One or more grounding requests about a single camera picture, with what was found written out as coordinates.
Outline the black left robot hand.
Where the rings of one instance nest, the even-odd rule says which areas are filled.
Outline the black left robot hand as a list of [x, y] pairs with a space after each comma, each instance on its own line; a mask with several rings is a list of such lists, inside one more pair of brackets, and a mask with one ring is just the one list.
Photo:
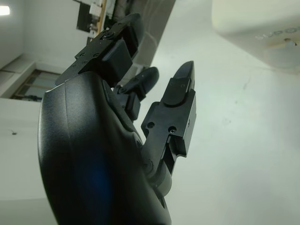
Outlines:
[[60, 225], [169, 225], [165, 196], [196, 119], [195, 67], [184, 63], [141, 128], [133, 122], [159, 78], [150, 67], [125, 86], [143, 38], [138, 13], [102, 31], [42, 98], [38, 158]]

